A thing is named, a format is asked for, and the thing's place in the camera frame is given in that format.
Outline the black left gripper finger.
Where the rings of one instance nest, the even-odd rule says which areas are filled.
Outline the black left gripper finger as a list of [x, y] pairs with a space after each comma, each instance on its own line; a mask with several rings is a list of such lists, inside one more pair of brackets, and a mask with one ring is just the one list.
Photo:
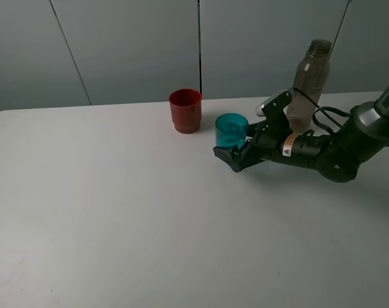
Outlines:
[[267, 128], [267, 120], [260, 121], [257, 123], [249, 124], [246, 129], [247, 137], [254, 137], [256, 133], [260, 133], [265, 131]]

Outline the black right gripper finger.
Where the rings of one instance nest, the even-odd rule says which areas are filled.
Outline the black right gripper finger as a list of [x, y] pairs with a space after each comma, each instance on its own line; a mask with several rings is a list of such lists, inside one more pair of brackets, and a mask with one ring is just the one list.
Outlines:
[[259, 164], [264, 161], [259, 149], [251, 142], [246, 141], [240, 148], [237, 145], [231, 147], [216, 146], [214, 155], [225, 162], [234, 172]]

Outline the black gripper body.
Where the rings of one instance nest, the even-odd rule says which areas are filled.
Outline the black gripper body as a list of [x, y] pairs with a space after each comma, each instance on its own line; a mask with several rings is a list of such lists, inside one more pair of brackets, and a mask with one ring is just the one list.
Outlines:
[[251, 142], [259, 149], [261, 158], [264, 161], [271, 161], [278, 164], [291, 166], [291, 159], [282, 155], [282, 147], [285, 139], [292, 134], [289, 128], [269, 127], [265, 131], [256, 133]]

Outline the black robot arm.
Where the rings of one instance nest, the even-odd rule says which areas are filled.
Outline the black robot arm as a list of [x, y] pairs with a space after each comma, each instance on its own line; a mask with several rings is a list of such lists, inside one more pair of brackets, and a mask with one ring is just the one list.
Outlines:
[[313, 118], [314, 124], [326, 131], [316, 136], [313, 131], [292, 133], [283, 112], [292, 101], [291, 88], [274, 94], [256, 108], [264, 120], [248, 126], [248, 140], [242, 146], [216, 146], [213, 152], [234, 172], [271, 161], [318, 171], [334, 182], [356, 178], [360, 165], [383, 148], [389, 147], [389, 86], [376, 101], [369, 101], [343, 112], [333, 107], [317, 107], [326, 117], [331, 112], [346, 118], [338, 131]]

